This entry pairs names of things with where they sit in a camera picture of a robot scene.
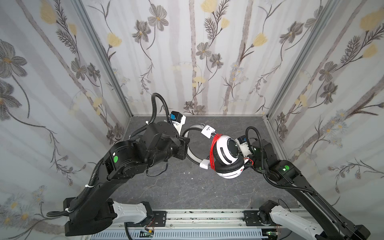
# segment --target black ear cushion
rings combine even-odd
[[[229,173],[239,170],[244,165],[244,159],[239,157],[234,163],[229,165],[221,165],[215,161],[215,171],[218,173]]]
[[[214,145],[214,150],[213,150],[213,154],[214,154],[214,159],[216,159],[215,161],[215,166],[216,166],[216,163],[220,164],[220,165],[223,165],[223,166],[228,166],[226,165],[223,161],[221,161],[218,153],[217,153],[217,148],[216,148],[216,143]]]

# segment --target floral wallpaper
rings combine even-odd
[[[46,212],[81,192],[129,118],[70,2],[1,1],[0,26],[1,236],[52,239],[67,219]]]
[[[309,182],[375,236],[384,217],[383,64],[382,1],[342,1],[268,116]]]
[[[326,4],[82,2],[133,113],[150,114],[157,92],[189,115],[266,115]]]

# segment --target gray table surface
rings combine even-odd
[[[128,137],[150,117],[133,117],[128,126]],[[155,122],[165,117],[157,117]],[[248,126],[256,127],[261,137],[271,141],[262,117],[187,117],[183,129],[193,124],[205,123],[216,129],[217,133],[233,138],[245,134]],[[190,148],[193,153],[206,158],[209,155],[212,138],[208,139],[200,132],[190,131]],[[256,137],[250,131],[250,137]],[[165,168],[159,163],[149,169],[150,175],[156,175]],[[268,184],[261,174],[251,169],[245,170],[234,179],[224,179],[212,170],[199,168],[188,159],[169,159],[168,170],[158,177],[138,174],[122,185],[112,195],[114,201],[126,204],[137,204],[148,201],[152,209],[243,209],[258,208],[267,200],[284,200],[290,208],[298,204],[285,190]]]

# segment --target vertical metal post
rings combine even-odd
[[[113,73],[112,67],[111,67],[109,60],[108,60],[108,56],[106,55],[105,50],[103,48],[103,45],[101,44],[99,38],[96,35],[96,32],[92,26],[91,20],[89,19],[89,16],[88,16],[88,14],[84,8],[83,3],[81,2],[81,0],[71,0],[71,2],[72,2],[73,6],[76,10],[77,15],[79,16],[79,18],[82,22],[86,32],[87,32],[88,37],[91,39],[92,45],[93,45],[97,55],[99,56],[103,66],[104,66],[104,69],[107,72],[109,79],[111,80],[111,84],[112,84],[116,94],[118,95],[118,98],[119,98],[119,100],[120,100],[120,102],[124,108],[124,111],[127,113],[127,115],[129,117],[132,117],[133,116],[132,111],[129,108],[127,101],[125,100],[125,96],[124,96],[124,94],[123,94],[123,92],[119,86],[119,81],[117,80],[115,74]]]
[[[333,12],[336,10],[337,5],[339,4],[340,0],[328,0],[327,4],[325,5],[323,12],[320,14],[319,19],[317,20],[313,30],[311,31],[307,41],[305,42],[303,48],[300,51],[299,56],[297,57],[295,63],[293,64],[293,67],[289,71],[283,85],[281,86],[276,98],[273,100],[273,103],[268,111],[268,116],[273,116],[277,110],[278,105],[283,100],[284,95],[288,91],[291,83],[293,82],[296,74],[300,70],[301,66],[303,65],[306,57],[312,50],[312,48],[315,45],[315,42],[320,35],[320,33],[323,31],[323,29],[326,27],[328,20],[331,18]]]

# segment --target white sticker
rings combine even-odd
[[[213,133],[215,131],[215,129],[209,125],[206,125],[203,130],[201,131],[201,133],[206,136],[207,138],[211,138],[211,133]]]

